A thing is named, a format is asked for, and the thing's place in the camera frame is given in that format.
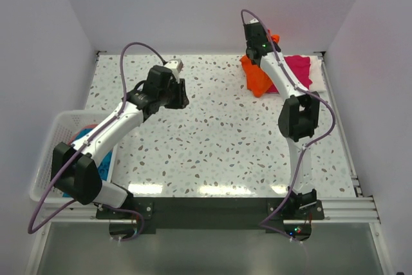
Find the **white plastic laundry basket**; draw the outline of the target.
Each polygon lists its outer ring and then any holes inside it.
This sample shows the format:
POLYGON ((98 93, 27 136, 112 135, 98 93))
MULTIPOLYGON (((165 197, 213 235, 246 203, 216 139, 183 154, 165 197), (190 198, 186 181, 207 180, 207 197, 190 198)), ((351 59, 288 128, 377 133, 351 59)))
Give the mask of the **white plastic laundry basket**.
MULTIPOLYGON (((53 121, 45 145, 42 149, 41 158, 37 165, 35 178, 33 179, 30 198, 34 202, 38 202, 43 192, 47 188, 51 180, 52 168, 52 152, 54 147, 60 142, 69 142, 73 136, 76 137, 78 132, 87 126, 101 123, 107 116, 107 111, 88 111, 88 110, 72 110, 63 111, 58 114, 53 121)), ((111 150, 111 160, 108 165, 107 176, 102 177, 103 180, 111 181, 117 157, 118 144, 111 150)), ((64 193, 56 188, 53 188, 47 198, 45 204, 48 205, 63 205, 71 200, 71 197, 64 196, 64 193)))

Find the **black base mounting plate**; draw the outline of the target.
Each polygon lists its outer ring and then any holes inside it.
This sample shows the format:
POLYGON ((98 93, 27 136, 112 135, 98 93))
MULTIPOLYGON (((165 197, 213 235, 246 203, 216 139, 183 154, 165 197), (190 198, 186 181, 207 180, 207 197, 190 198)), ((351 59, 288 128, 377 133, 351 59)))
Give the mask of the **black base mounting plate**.
POLYGON ((99 207, 99 220, 109 221, 109 233, 126 240, 161 229, 255 230, 282 232, 306 240, 312 222, 325 218, 320 200, 303 207, 296 198, 132 198, 125 209, 99 207))

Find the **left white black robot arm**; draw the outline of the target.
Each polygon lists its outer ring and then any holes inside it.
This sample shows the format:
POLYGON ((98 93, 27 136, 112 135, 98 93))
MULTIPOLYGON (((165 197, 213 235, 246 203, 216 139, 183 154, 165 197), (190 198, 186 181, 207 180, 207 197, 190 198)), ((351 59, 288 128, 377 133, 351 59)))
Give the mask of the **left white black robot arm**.
POLYGON ((188 105, 185 81, 180 77, 182 68, 181 60, 153 66, 146 80, 127 92, 116 109, 92 131, 71 144, 57 144, 51 163, 53 186, 82 205, 108 205, 118 218, 129 217, 133 212, 131 193, 101 179, 98 167, 131 130, 161 107, 183 109, 188 105))

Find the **blue t-shirt in basket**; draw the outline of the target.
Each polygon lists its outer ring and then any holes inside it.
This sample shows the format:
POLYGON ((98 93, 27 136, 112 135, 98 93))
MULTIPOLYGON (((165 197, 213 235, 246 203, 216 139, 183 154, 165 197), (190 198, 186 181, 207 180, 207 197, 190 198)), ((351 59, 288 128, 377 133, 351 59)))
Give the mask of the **blue t-shirt in basket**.
POLYGON ((97 172, 102 181, 107 181, 109 178, 109 172, 111 170, 110 164, 113 156, 113 150, 109 151, 105 157, 100 162, 100 165, 97 167, 97 172))

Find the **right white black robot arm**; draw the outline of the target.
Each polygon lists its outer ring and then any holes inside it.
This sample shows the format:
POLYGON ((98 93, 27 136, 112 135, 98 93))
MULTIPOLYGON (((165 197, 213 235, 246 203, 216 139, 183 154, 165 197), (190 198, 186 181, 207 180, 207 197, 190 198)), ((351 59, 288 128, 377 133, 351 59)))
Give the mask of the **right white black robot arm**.
POLYGON ((291 167, 290 194, 285 205, 292 218, 300 219, 317 201, 311 151, 306 144, 318 127, 319 101, 306 93, 308 89, 299 82, 287 65, 280 47, 269 38, 257 19, 243 27, 247 57, 268 75, 283 99, 277 123, 288 143, 291 167))

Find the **folded white t-shirt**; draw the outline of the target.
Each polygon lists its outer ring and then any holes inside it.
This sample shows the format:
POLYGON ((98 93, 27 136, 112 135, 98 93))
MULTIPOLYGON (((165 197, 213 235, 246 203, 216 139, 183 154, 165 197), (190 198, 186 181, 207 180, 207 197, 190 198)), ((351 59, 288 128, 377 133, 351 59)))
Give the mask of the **folded white t-shirt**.
POLYGON ((323 79, 322 72, 322 60, 318 56, 311 55, 310 58, 310 71, 309 79, 311 84, 309 86, 310 91, 316 91, 318 93, 326 92, 326 86, 323 79))

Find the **pink garment in basket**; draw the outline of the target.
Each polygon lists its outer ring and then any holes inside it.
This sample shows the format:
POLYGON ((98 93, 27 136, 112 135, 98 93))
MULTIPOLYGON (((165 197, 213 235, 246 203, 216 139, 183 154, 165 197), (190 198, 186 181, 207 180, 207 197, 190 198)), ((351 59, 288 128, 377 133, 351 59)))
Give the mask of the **pink garment in basket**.
POLYGON ((71 145, 74 141, 84 137, 85 135, 87 135, 90 131, 92 131, 97 126, 98 126, 98 124, 90 124, 90 125, 87 125, 87 126, 83 127, 82 129, 80 129, 76 134, 74 134, 70 138, 70 140, 67 142, 67 144, 71 145))

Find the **folded magenta t-shirt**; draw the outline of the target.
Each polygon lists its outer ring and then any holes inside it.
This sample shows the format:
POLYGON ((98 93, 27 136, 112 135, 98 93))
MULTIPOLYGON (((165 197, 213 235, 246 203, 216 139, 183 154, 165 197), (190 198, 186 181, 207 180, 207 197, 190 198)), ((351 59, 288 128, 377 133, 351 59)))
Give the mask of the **folded magenta t-shirt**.
POLYGON ((310 79, 310 58, 292 55, 285 56, 285 61, 299 82, 309 90, 313 83, 310 79))

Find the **orange t-shirt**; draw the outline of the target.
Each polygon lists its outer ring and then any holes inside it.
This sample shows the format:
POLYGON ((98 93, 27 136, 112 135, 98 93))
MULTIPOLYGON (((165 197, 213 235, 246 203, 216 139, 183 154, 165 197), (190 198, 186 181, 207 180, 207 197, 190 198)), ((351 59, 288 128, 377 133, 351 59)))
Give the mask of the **orange t-shirt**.
POLYGON ((260 98, 266 93, 278 93, 269 76, 259 66, 252 64, 246 55, 241 57, 240 63, 245 73, 247 89, 255 97, 260 98))

